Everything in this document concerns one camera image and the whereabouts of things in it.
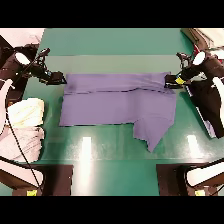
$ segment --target black garment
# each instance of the black garment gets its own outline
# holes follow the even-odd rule
[[[217,138],[224,136],[224,128],[220,119],[221,99],[216,87],[212,88],[211,80],[193,81],[189,89],[193,96],[192,102],[199,108],[205,121],[214,128]]]

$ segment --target yellow tag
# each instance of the yellow tag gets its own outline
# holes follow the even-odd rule
[[[195,191],[195,195],[196,196],[205,196],[205,191],[204,190]]]
[[[37,190],[27,191],[27,196],[37,196]]]
[[[182,78],[180,78],[180,77],[178,77],[175,81],[176,81],[176,83],[178,83],[180,85],[185,83],[185,81]]]

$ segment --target yellow sticker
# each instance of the yellow sticker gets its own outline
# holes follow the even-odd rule
[[[205,191],[204,190],[195,191],[195,195],[196,196],[205,196]]]
[[[175,81],[176,81],[176,83],[178,83],[180,85],[185,83],[185,81],[182,78],[180,78],[180,77],[178,77]]]
[[[27,191],[27,196],[37,196],[37,190]]]

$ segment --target green tabletop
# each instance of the green tabletop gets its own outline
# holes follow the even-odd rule
[[[45,47],[51,49],[48,68],[65,74],[176,74],[176,52],[192,51],[179,28],[46,29],[40,50]],[[157,163],[205,162],[224,155],[224,139],[209,138],[185,90],[176,91],[175,123],[150,153],[146,142],[133,138],[132,124],[59,127],[63,89],[32,78],[24,99],[45,102],[45,139],[36,163],[74,164],[72,195],[159,195]],[[2,187],[0,193],[11,191]]]

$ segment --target purple cloth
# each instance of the purple cloth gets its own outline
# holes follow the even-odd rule
[[[68,74],[59,125],[134,123],[134,137],[153,151],[174,123],[176,94],[164,88],[166,74]]]

